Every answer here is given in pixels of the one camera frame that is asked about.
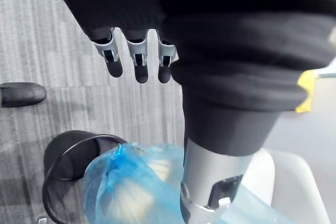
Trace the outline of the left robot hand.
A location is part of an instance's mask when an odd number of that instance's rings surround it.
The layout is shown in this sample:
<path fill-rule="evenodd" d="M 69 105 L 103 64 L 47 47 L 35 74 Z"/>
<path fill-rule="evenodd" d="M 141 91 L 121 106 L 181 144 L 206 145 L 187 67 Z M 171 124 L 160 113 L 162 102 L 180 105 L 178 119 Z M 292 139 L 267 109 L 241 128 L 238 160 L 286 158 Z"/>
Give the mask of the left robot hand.
<path fill-rule="evenodd" d="M 158 32 L 159 80 L 173 78 L 183 93 L 185 223 L 220 217 L 279 114 L 306 99 L 299 76 L 335 57 L 335 0 L 64 2 L 113 77 L 123 72 L 113 30 L 125 35 L 140 83 L 146 33 Z"/>

